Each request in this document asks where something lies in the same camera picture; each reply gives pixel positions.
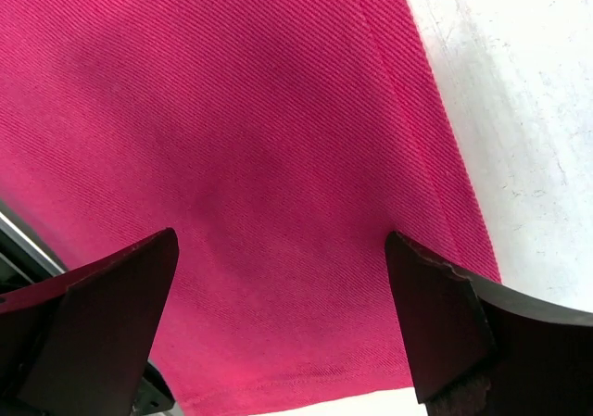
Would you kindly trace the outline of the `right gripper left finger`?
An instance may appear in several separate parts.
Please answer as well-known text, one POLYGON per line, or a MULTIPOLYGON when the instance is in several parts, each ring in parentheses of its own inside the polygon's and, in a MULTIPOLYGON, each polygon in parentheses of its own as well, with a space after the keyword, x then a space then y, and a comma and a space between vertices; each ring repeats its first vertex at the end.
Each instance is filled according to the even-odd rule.
POLYGON ((179 258, 166 228, 39 283, 1 288, 4 415, 158 415, 176 405, 150 362, 179 258))

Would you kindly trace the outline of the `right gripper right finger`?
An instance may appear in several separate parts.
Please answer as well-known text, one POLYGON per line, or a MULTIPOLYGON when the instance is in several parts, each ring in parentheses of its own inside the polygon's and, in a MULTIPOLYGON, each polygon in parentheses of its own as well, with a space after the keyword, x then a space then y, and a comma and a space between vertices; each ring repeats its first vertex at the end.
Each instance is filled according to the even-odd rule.
POLYGON ((592 315, 468 271, 401 233, 385 261, 430 415, 589 415, 592 315))

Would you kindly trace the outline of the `magenta pink trousers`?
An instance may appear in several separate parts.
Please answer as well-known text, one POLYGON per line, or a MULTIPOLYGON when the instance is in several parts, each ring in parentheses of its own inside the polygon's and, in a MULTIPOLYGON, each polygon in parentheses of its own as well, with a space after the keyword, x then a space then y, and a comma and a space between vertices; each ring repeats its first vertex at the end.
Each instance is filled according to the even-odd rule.
POLYGON ((73 267, 176 231, 189 415, 410 386, 392 231, 499 277, 407 0, 1 0, 1 196, 73 267))

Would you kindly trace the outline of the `aluminium front rail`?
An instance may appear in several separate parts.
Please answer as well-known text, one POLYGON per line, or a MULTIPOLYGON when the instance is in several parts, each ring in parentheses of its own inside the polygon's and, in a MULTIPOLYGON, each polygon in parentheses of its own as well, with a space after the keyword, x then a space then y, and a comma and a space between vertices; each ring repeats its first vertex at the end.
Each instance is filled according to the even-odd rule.
POLYGON ((1 293, 40 283, 67 270, 40 236, 1 201, 1 293))

